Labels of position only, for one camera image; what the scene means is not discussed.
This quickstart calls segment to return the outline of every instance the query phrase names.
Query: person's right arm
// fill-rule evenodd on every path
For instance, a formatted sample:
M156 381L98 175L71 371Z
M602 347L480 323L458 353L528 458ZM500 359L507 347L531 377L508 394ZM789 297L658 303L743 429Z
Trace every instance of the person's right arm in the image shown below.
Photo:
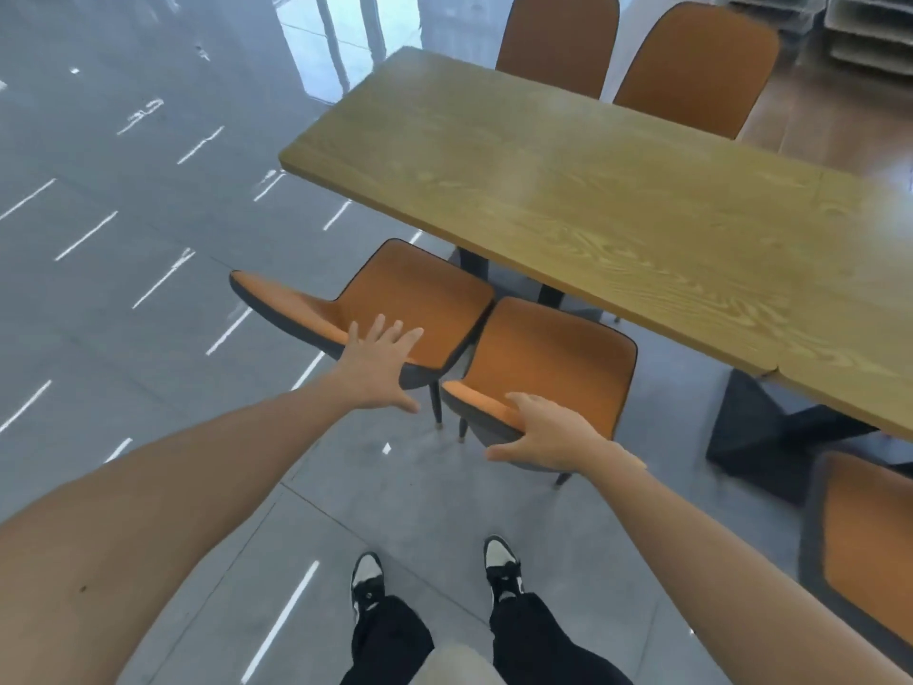
M539 396L508 398L523 415L526 436L489 448L487 457L586 476L734 685L913 683L803 587L581 415Z

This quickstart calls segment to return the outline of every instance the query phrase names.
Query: person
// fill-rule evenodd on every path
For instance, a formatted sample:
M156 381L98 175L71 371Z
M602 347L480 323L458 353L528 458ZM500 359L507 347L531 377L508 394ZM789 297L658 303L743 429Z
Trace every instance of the person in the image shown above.
M401 322L384 329L381 316L362 340L352 325L339 362L319 379L138 448L0 525L4 683L114 683L185 577L334 423L358 408L418 411L399 375L421 335L403 333ZM802 587L580 415L533 395L510 398L526 434L487 457L586 477L734 685L911 685ZM466 648L429 656L427 630L385 595L369 555L353 576L359 620L347 685L612 683L614 669L574 646L542 600L523 592L506 542L489 539L485 562L494 669Z

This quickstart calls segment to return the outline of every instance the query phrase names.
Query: person's left arm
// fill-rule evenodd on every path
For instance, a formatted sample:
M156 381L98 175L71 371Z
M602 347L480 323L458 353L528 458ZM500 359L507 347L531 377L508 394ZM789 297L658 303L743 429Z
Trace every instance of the person's left arm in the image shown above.
M113 683L196 564L356 408L417 412L399 374L422 334L352 325L303 388L196 425L64 484L0 525L0 663L10 685Z

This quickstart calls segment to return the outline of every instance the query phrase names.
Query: forearm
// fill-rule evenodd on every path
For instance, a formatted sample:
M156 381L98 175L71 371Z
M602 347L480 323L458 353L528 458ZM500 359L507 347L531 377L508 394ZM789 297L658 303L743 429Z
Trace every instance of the forearm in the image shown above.
M9 681L113 682L199 560L348 411L331 378L314 381L137 449L9 519Z
M735 685L910 685L849 626L607 443L584 471Z

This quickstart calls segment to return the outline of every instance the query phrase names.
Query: person's left hand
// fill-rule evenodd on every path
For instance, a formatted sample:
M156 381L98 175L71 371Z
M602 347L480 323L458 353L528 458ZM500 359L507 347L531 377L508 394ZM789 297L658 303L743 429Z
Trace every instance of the person's left hand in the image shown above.
M403 322L397 320L384 331L384 322L383 315L378 315L363 340L358 338L358 323L352 322L345 351L328 378L336 382L352 408L396 406L417 414L418 402L400 388L399 376L409 351L425 330L403 334Z

